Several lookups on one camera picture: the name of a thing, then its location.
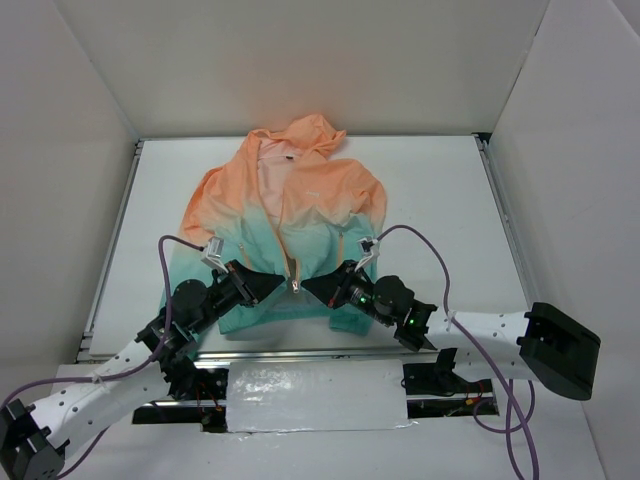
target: white foam block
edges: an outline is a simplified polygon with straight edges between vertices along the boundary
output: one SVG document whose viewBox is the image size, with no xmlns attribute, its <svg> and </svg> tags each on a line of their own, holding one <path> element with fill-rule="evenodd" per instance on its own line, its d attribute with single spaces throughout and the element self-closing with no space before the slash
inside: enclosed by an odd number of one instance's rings
<svg viewBox="0 0 640 480">
<path fill-rule="evenodd" d="M 400 360 L 239 362 L 229 368 L 230 432 L 387 430 L 409 425 Z"/>
</svg>

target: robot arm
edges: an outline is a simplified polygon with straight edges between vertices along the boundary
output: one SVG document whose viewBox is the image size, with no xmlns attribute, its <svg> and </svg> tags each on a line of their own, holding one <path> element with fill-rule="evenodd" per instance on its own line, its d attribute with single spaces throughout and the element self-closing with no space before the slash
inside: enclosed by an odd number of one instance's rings
<svg viewBox="0 0 640 480">
<path fill-rule="evenodd" d="M 302 282 L 329 308 L 349 304 L 387 327 L 411 351 L 438 350 L 440 371 L 468 382 L 494 373 L 451 318 L 434 314 L 396 276 L 372 282 L 352 260 L 322 277 Z M 591 398 L 600 339 L 546 303 L 530 312 L 483 314 L 456 312 L 458 322 L 491 354 L 508 378 L 538 380 L 552 392 L 574 400 Z"/>
<path fill-rule="evenodd" d="M 14 400 L 0 410 L 0 463 L 12 480 L 56 478 L 65 458 L 128 413 L 167 395 L 177 400 L 187 396 L 198 382 L 199 372 L 189 359 L 197 349 L 197 335 L 235 306 L 251 307 L 284 282 L 280 275 L 253 272 L 237 261 L 222 265 L 215 258 L 213 252 L 212 286 L 187 280 L 175 289 L 168 335 L 163 308 L 135 340 L 98 367 L 91 380 L 84 378 L 84 383 L 73 383 L 33 405 Z M 350 304 L 387 327 L 395 326 L 394 338 L 411 351 L 439 350 L 440 371 L 469 382 L 494 376 L 450 318 L 434 314 L 438 308 L 416 300 L 396 276 L 374 283 L 358 262 L 348 260 L 329 275 L 302 282 L 302 287 L 329 308 Z M 536 303 L 530 312 L 506 315 L 457 312 L 456 318 L 491 352 L 506 376 L 539 380 L 572 399 L 591 397 L 600 340 L 551 305 Z M 142 364 L 163 338 L 156 361 L 133 375 L 102 381 Z"/>
<path fill-rule="evenodd" d="M 0 462 L 11 480 L 55 479 L 65 458 L 111 424 L 147 402 L 190 393 L 199 372 L 189 359 L 197 335 L 236 305 L 252 307 L 284 282 L 281 275 L 254 272 L 237 261 L 206 287 L 187 280 L 172 295 L 171 329 L 157 360 L 120 380 L 102 378 L 126 373 L 149 358 L 163 338 L 165 308 L 120 353 L 90 376 L 58 393 L 25 406 L 14 400 L 0 411 Z"/>
</svg>

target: white wall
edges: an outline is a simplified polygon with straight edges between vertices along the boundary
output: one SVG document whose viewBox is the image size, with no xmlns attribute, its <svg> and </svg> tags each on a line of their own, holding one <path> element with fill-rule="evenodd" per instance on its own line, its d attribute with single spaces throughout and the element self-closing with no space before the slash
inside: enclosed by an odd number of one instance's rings
<svg viewBox="0 0 640 480">
<path fill-rule="evenodd" d="M 602 338 L 589 423 L 638 478 L 640 38 L 609 0 L 552 0 L 490 152 L 540 297 Z"/>
<path fill-rule="evenodd" d="M 143 137 L 491 131 L 548 0 L 56 0 Z"/>
<path fill-rule="evenodd" d="M 4 394 L 73 359 L 134 141 L 51 2 L 2 2 L 0 45 Z"/>
<path fill-rule="evenodd" d="M 629 24 L 640 34 L 640 2 L 638 0 L 613 0 Z"/>
</svg>

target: orange and teal hoodie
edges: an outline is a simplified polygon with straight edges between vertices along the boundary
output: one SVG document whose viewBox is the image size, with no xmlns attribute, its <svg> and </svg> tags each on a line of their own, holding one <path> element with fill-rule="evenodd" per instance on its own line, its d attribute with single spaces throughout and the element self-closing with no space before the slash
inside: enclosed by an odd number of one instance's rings
<svg viewBox="0 0 640 480">
<path fill-rule="evenodd" d="M 254 130 L 233 159 L 207 172 L 187 206 L 179 236 L 205 245 L 224 239 L 222 260 L 288 279 L 254 308 L 237 306 L 218 322 L 220 333 L 273 320 L 329 316 L 332 329 L 365 335 L 371 319 L 354 308 L 329 310 L 300 288 L 308 278 L 360 258 L 357 241 L 380 234 L 386 194 L 354 159 L 329 160 L 345 131 L 322 115 L 294 121 L 282 132 Z M 211 283 L 199 253 L 176 245 L 172 285 Z M 367 273 L 375 277 L 375 265 Z"/>
</svg>

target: wire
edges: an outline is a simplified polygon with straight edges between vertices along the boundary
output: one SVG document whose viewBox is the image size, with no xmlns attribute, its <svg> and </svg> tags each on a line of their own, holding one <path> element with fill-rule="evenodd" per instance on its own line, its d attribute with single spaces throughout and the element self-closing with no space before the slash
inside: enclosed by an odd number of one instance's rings
<svg viewBox="0 0 640 480">
<path fill-rule="evenodd" d="M 164 414 L 164 410 L 160 405 L 158 405 L 156 402 L 149 402 L 149 405 L 151 405 L 155 409 L 156 413 L 163 423 L 169 423 L 167 416 Z"/>
<path fill-rule="evenodd" d="M 82 454 L 82 456 L 78 459 L 78 461 L 76 463 L 73 464 L 73 466 L 69 467 L 67 469 L 66 472 L 62 472 L 60 475 L 58 475 L 56 477 L 56 480 L 59 480 L 61 478 L 66 477 L 67 475 L 71 474 L 76 468 L 78 468 L 80 466 L 80 464 L 82 462 L 85 461 L 85 459 L 89 456 L 89 454 L 93 451 L 93 449 L 95 448 L 95 446 L 98 444 L 98 442 L 100 441 L 100 439 L 104 436 L 105 433 L 107 433 L 107 429 L 109 427 L 105 428 L 103 431 L 101 431 L 98 435 L 96 435 L 96 438 L 93 439 L 93 442 L 91 442 L 91 445 L 89 445 L 89 448 L 87 448 L 84 453 Z"/>
<path fill-rule="evenodd" d="M 478 403 L 482 398 L 482 396 L 484 395 L 484 385 L 482 385 L 482 382 L 475 382 L 475 383 L 478 385 L 478 388 L 480 389 L 480 391 L 477 392 L 478 393 L 477 397 L 471 397 L 471 398 L 469 398 L 469 395 L 471 395 L 471 387 L 470 387 L 470 384 L 467 384 L 467 396 L 464 399 L 465 399 L 465 402 L 468 402 L 469 400 L 471 401 L 469 405 Z"/>
<path fill-rule="evenodd" d="M 147 358 L 144 362 L 142 362 L 137 367 L 132 368 L 131 370 L 126 370 L 124 372 L 116 373 L 114 375 L 105 375 L 100 377 L 100 380 L 102 380 L 103 382 L 114 382 L 116 380 L 122 380 L 123 378 L 130 377 L 131 375 L 134 375 L 139 371 L 144 370 L 151 362 L 154 362 L 158 358 L 158 356 L 160 355 L 160 352 L 162 351 L 162 347 L 164 346 L 164 342 L 167 340 L 167 337 L 169 336 L 169 330 L 171 328 L 172 308 L 171 308 L 171 285 L 169 283 L 169 269 L 167 267 L 167 260 L 164 255 L 164 248 L 163 248 L 164 242 L 166 240 L 173 240 L 174 242 L 181 243 L 195 250 L 202 251 L 204 249 L 203 247 L 199 247 L 197 245 L 194 245 L 193 243 L 189 243 L 173 235 L 163 235 L 162 237 L 160 237 L 160 239 L 158 240 L 158 254 L 160 256 L 160 266 L 162 267 L 162 277 L 164 278 L 164 290 L 165 290 L 165 296 L 167 298 L 167 306 L 165 309 L 166 313 L 165 313 L 165 322 L 164 322 L 164 333 L 160 337 L 158 345 L 156 346 L 155 350 L 151 353 L 149 358 Z M 39 387 L 41 385 L 52 385 L 55 383 L 93 383 L 93 378 L 92 377 L 46 378 L 44 380 L 36 380 L 34 382 L 27 383 L 19 388 L 16 388 L 13 392 L 11 392 L 7 396 L 7 398 L 4 399 L 4 401 L 2 402 L 2 405 L 0 405 L 0 410 L 6 407 L 11 400 L 13 400 L 17 395 L 21 394 L 25 390 L 29 390 L 34 387 Z"/>
<path fill-rule="evenodd" d="M 196 407 L 198 407 L 200 418 L 204 418 L 204 412 L 202 411 L 202 406 L 200 405 L 200 385 L 196 385 Z"/>
<path fill-rule="evenodd" d="M 533 417 L 533 411 L 536 408 L 536 389 L 533 386 L 532 381 L 529 381 L 528 383 L 529 383 L 529 390 L 531 392 L 531 405 L 529 406 L 529 411 L 527 412 L 527 416 L 526 416 L 527 423 L 529 423 L 529 421 L 531 420 L 531 417 Z M 493 433 L 499 433 L 499 434 L 505 435 L 507 433 L 506 428 L 502 429 L 502 428 L 490 427 L 489 425 L 484 423 L 482 420 L 480 420 L 480 418 L 478 417 L 478 410 L 480 409 L 480 407 L 492 401 L 493 401 L 492 398 L 485 398 L 484 400 L 476 403 L 476 405 L 473 408 L 473 419 L 476 421 L 478 425 L 480 425 L 485 430 L 488 430 Z M 517 432 L 521 428 L 522 428 L 522 425 L 517 425 L 511 428 L 511 433 Z"/>
<path fill-rule="evenodd" d="M 536 446 L 535 446 L 535 443 L 533 441 L 533 435 L 531 434 L 531 430 L 529 428 L 529 425 L 527 424 L 527 419 L 526 419 L 524 413 L 522 412 L 522 408 L 520 408 L 520 404 L 518 403 L 518 400 L 515 398 L 515 395 L 513 394 L 512 388 L 507 383 L 507 379 L 504 377 L 504 375 L 500 371 L 500 368 L 498 367 L 496 362 L 493 360 L 493 358 L 491 357 L 489 352 L 487 352 L 487 350 L 471 334 L 471 332 L 469 332 L 460 322 L 458 322 L 458 320 L 456 320 L 455 315 L 452 315 L 450 310 L 449 310 L 449 292 L 451 290 L 451 276 L 449 274 L 449 268 L 447 267 L 447 264 L 445 263 L 444 259 L 442 258 L 442 255 L 440 255 L 440 252 L 438 252 L 436 247 L 424 235 L 422 235 L 418 230 L 416 230 L 415 228 L 413 228 L 413 227 L 411 227 L 409 225 L 394 225 L 392 227 L 389 227 L 384 232 L 382 232 L 380 234 L 380 236 L 378 236 L 377 241 L 378 242 L 382 241 L 383 238 L 385 238 L 387 235 L 389 235 L 394 230 L 398 230 L 398 229 L 409 230 L 410 232 L 412 232 L 414 235 L 416 235 L 418 238 L 420 238 L 420 240 L 422 240 L 427 245 L 427 247 L 429 247 L 429 249 L 433 252 L 433 254 L 438 259 L 438 262 L 440 263 L 440 267 L 442 268 L 442 271 L 444 273 L 444 278 L 445 278 L 445 286 L 444 286 L 444 295 L 443 295 L 443 300 L 442 300 L 442 306 L 444 308 L 445 313 L 447 314 L 447 317 L 449 317 L 451 319 L 451 323 L 453 325 L 455 325 L 455 327 L 458 330 L 460 330 L 465 337 L 467 337 L 467 339 L 473 344 L 474 347 L 476 347 L 476 349 L 484 357 L 486 362 L 491 367 L 491 370 L 493 370 L 493 373 L 496 375 L 496 378 L 498 379 L 498 381 L 502 385 L 502 388 L 504 388 L 504 391 L 506 392 L 507 397 L 509 398 L 508 403 L 507 403 L 507 419 L 506 419 L 507 420 L 507 422 L 506 422 L 507 425 L 506 425 L 505 430 L 506 430 L 506 434 L 507 434 L 507 453 L 509 454 L 509 460 L 511 462 L 511 466 L 513 468 L 513 471 L 515 472 L 516 476 L 518 476 L 519 479 L 524 480 L 524 477 L 522 477 L 522 473 L 520 472 L 520 469 L 519 469 L 518 464 L 516 462 L 515 455 L 513 453 L 513 445 L 511 443 L 511 433 L 512 433 L 511 432 L 511 423 L 510 423 L 511 422 L 511 407 L 513 407 L 513 409 L 515 410 L 516 416 L 518 417 L 518 420 L 520 421 L 520 427 L 522 427 L 522 430 L 524 432 L 524 436 L 527 439 L 527 446 L 529 447 L 529 455 L 531 456 L 531 465 L 532 465 L 532 468 L 533 468 L 533 480 L 539 480 L 539 478 L 540 478 L 540 465 L 539 465 L 539 462 L 538 462 L 538 452 L 536 451 Z"/>
<path fill-rule="evenodd" d="M 216 406 L 216 410 L 217 410 L 218 412 L 221 412 L 221 411 L 222 411 L 222 407 L 220 407 L 220 405 L 218 405 L 218 400 L 216 400 L 216 397 L 213 395 L 213 393 L 211 393 L 211 390 L 209 390 L 209 389 L 207 388 L 207 386 L 206 386 L 204 383 L 202 383 L 202 382 L 200 382 L 200 385 L 202 386 L 202 389 L 204 390 L 204 392 L 205 392 L 205 393 L 208 393 L 208 394 L 209 394 L 209 396 L 211 397 L 211 400 L 213 400 L 213 403 L 214 403 L 214 405 Z"/>
</svg>

